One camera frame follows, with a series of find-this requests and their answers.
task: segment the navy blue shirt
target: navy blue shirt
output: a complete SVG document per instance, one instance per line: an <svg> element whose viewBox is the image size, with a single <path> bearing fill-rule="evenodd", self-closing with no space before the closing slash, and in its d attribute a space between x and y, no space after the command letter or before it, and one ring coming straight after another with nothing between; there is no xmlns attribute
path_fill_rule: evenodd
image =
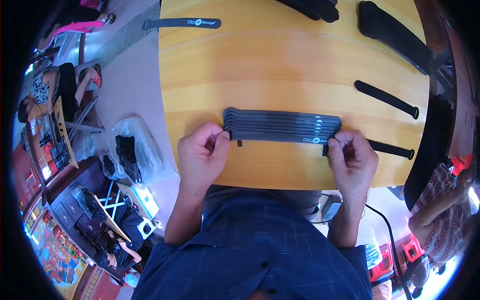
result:
<svg viewBox="0 0 480 300"><path fill-rule="evenodd" d="M365 247L337 249L306 218L246 192L178 247L157 244L132 299L372 299Z"/></svg>

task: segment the finger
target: finger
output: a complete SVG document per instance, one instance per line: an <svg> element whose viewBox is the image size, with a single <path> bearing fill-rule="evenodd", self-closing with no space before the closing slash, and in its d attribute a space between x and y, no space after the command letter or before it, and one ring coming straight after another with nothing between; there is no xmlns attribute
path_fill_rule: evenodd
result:
<svg viewBox="0 0 480 300"><path fill-rule="evenodd" d="M373 149L360 130L342 130L335 134L335 138L347 145L351 143L358 161L363 161L372 154Z"/></svg>
<svg viewBox="0 0 480 300"><path fill-rule="evenodd" d="M211 136L217 136L223 129L212 121L206 121L189 135L192 143L205 146Z"/></svg>
<svg viewBox="0 0 480 300"><path fill-rule="evenodd" d="M328 140L327 144L328 157L330 158L330 164L332 165L334 174L337 172L344 173L347 170L347 165L345 164L345 157L340 142L332 138Z"/></svg>
<svg viewBox="0 0 480 300"><path fill-rule="evenodd" d="M227 159L230 151L230 134L226 131L221 132L215 141L212 157L215 159Z"/></svg>

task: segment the slipper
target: slipper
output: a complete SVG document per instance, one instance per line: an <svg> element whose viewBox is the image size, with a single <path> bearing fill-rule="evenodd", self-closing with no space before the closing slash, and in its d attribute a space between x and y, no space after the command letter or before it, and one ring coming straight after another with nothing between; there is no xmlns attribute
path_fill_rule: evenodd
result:
<svg viewBox="0 0 480 300"><path fill-rule="evenodd" d="M98 88L102 87L102 73L100 71L100 65L96 64L94 66L94 69L96 71L96 76L92 78L93 82L97 85Z"/></svg>
<svg viewBox="0 0 480 300"><path fill-rule="evenodd" d="M105 20L105 24L113 24L116 18L117 18L116 15L109 13L107 16L107 19Z"/></svg>

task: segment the yellow wooden tabletop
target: yellow wooden tabletop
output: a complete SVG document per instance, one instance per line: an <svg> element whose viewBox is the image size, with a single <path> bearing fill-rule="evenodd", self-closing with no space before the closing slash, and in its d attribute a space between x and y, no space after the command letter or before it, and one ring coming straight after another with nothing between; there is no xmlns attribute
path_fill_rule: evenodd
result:
<svg viewBox="0 0 480 300"><path fill-rule="evenodd" d="M339 1L340 19L328 24L274 0L163 0L161 19L222 21L218 29L159 29L160 83L175 159L178 140L206 120L221 125L227 107L339 116L344 129L359 129L369 139L417 152L429 78L361 34L359 2ZM375 3L425 42L413 0ZM356 80L417 106L419 118L357 91ZM372 187L404 184L414 160L378 154ZM259 141L243 141L243 147L232 142L216 184L336 188L321 145Z"/></svg>

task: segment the colorful poster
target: colorful poster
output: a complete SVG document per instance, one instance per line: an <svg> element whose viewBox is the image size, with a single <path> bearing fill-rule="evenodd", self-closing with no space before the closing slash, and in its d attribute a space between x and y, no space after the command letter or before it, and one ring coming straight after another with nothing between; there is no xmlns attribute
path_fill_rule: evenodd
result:
<svg viewBox="0 0 480 300"><path fill-rule="evenodd" d="M46 211L31 233L38 260L55 288L72 299L87 262L85 255L68 241L65 233Z"/></svg>

